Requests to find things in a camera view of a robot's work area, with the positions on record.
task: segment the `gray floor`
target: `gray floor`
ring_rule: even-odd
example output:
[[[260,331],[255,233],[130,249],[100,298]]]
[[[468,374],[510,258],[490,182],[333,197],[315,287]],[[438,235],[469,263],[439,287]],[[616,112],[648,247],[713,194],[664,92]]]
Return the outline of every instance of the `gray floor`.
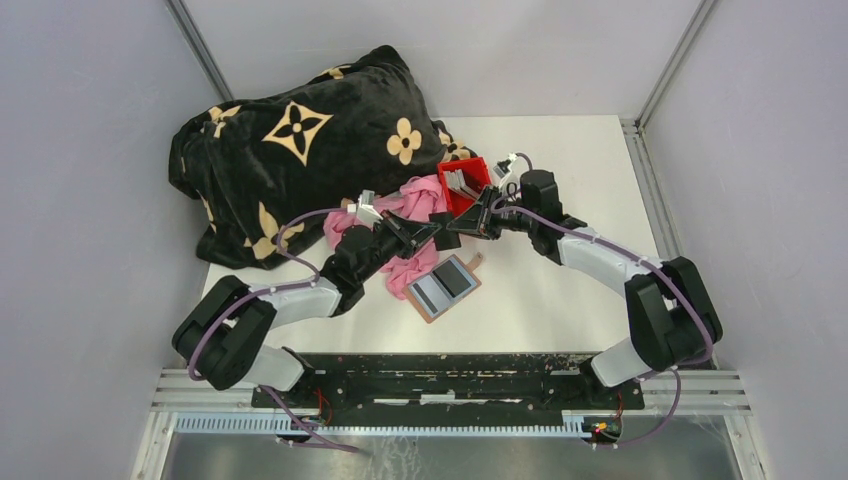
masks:
[[[655,419],[626,418],[625,438]],[[423,480],[739,479],[721,418],[677,418],[650,441],[593,452],[575,439],[351,437],[348,454],[290,449],[258,435],[177,435],[163,478]]]

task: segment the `black blanket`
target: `black blanket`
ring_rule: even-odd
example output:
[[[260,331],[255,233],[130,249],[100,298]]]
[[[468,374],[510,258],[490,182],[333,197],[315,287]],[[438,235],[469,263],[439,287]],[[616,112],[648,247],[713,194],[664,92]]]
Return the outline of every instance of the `black blanket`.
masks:
[[[439,162],[471,156],[430,119],[409,68],[383,46],[294,90],[194,117],[174,136],[168,176],[206,207],[198,257],[270,269],[284,260],[279,228],[298,215],[363,189],[394,192]],[[288,250],[299,254],[321,238],[323,220],[289,229]]]

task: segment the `red container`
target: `red container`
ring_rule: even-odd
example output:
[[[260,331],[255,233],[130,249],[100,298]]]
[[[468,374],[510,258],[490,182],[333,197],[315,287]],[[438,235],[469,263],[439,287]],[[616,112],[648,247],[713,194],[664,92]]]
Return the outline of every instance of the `red container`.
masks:
[[[442,190],[445,192],[445,198],[448,203],[448,210],[453,213],[454,217],[458,217],[468,210],[468,207],[474,205],[472,200],[469,200],[458,193],[454,193],[448,188],[445,182],[444,172],[453,172],[462,170],[465,172],[466,178],[471,177],[482,187],[491,185],[492,180],[489,178],[489,167],[486,161],[481,157],[469,158],[467,160],[455,160],[439,164],[439,182],[442,184]]]

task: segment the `white table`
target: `white table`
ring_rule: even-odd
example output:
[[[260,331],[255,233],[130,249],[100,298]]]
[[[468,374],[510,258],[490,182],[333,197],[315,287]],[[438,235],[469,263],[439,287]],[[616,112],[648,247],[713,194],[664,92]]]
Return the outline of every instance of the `white table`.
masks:
[[[489,165],[509,152],[528,154],[536,168],[554,172],[564,209],[602,235],[639,253],[656,255],[648,218],[618,117],[448,118],[454,136]],[[266,344],[300,352],[476,353],[598,351],[628,334],[624,300],[586,275],[541,257],[525,234],[505,232],[495,242],[463,237],[463,247],[442,252],[485,260],[482,286],[427,324],[409,302],[394,298],[377,274],[365,297],[347,314],[286,325]],[[303,258],[320,266],[331,250],[319,241]],[[309,272],[285,264],[273,271],[232,271],[211,265],[204,294],[224,275],[244,282],[281,283]]]

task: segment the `pink towel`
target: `pink towel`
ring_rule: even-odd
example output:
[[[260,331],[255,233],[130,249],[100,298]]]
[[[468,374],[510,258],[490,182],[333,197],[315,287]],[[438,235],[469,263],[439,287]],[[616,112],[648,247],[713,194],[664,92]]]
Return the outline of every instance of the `pink towel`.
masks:
[[[374,201],[378,211],[391,210],[401,217],[418,222],[430,221],[430,214],[447,211],[442,185],[437,175],[413,177],[400,187],[400,197],[383,197]],[[336,248],[342,239],[342,232],[352,225],[361,225],[355,215],[334,212],[327,215],[324,222],[324,234],[331,247]],[[386,288],[395,297],[403,300],[403,289],[417,278],[427,274],[439,263],[439,252],[431,240],[409,260],[395,257],[387,263],[381,272],[388,272]]]

